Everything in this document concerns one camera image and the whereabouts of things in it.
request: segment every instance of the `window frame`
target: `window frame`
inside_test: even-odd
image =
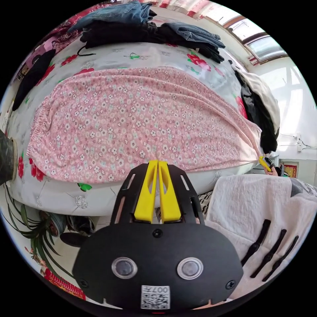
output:
[[[271,37],[269,34],[267,34],[266,32],[261,32],[261,33],[257,33],[254,34],[252,36],[249,36],[248,38],[241,40],[238,36],[236,36],[231,30],[230,27],[232,25],[234,25],[237,22],[240,22],[244,19],[247,19],[246,17],[242,16],[242,15],[238,15],[237,17],[230,19],[228,22],[226,22],[224,25],[221,25],[218,21],[213,20],[212,18],[205,16],[204,17],[206,20],[209,20],[213,23],[216,23],[219,27],[225,29],[232,37],[234,37],[253,57],[256,58],[257,62],[259,65],[262,65],[264,63],[267,63],[269,61],[275,60],[275,59],[279,59],[279,58],[283,58],[283,57],[289,57],[287,53],[280,53],[280,54],[276,54],[273,56],[269,56],[268,58],[265,59],[260,59],[249,47],[248,45],[256,42],[262,38],[266,38],[266,37]]]

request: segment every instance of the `printed number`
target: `printed number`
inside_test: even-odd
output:
[[[151,292],[151,293],[167,293],[168,289],[167,289],[167,287],[150,287],[150,286],[146,286],[144,291],[145,292]]]

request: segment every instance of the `red flower pattern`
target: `red flower pattern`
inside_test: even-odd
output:
[[[46,70],[44,76],[42,77],[42,79],[39,80],[39,82],[36,84],[37,86],[50,74],[50,72],[55,68],[55,64],[50,65],[48,67],[48,69]]]
[[[72,62],[74,59],[77,58],[77,55],[72,55],[72,56],[68,56],[62,63],[61,66],[65,66],[66,64],[69,64],[70,62]]]
[[[24,163],[23,163],[23,153],[22,155],[19,157],[19,161],[18,161],[18,175],[19,178],[22,178],[24,174]]]
[[[187,54],[188,60],[194,63],[195,65],[200,66],[202,69],[207,70],[208,72],[211,71],[211,67],[207,64],[206,61],[198,57],[197,55],[191,53]]]
[[[215,67],[216,72],[221,75],[222,77],[225,77],[225,74],[217,67]]]
[[[94,68],[83,69],[79,73],[74,74],[73,76],[83,74],[83,73],[93,72],[94,70],[95,70]]]
[[[36,177],[36,179],[41,182],[43,180],[45,174],[36,167],[36,165],[34,164],[34,162],[31,158],[29,158],[29,162],[31,165],[31,175],[33,177]]]
[[[241,97],[239,97],[239,96],[234,96],[235,97],[235,101],[236,101],[236,103],[237,103],[237,105],[238,105],[238,110],[239,110],[239,113],[244,117],[244,118],[248,118],[248,116],[247,116],[247,113],[246,113],[246,111],[245,111],[245,108],[244,108],[244,104],[243,104],[243,101],[242,101],[242,99],[241,99]]]

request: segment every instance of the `person's hand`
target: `person's hand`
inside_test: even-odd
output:
[[[272,170],[271,172],[268,172],[268,170],[265,168],[265,169],[264,169],[264,172],[265,172],[266,175],[278,176],[275,167],[272,167],[271,170]]]

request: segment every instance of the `pink cloth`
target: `pink cloth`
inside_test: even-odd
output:
[[[35,114],[26,154],[53,179],[96,184],[153,159],[186,171],[257,161],[260,135],[183,71],[111,69],[59,83]]]

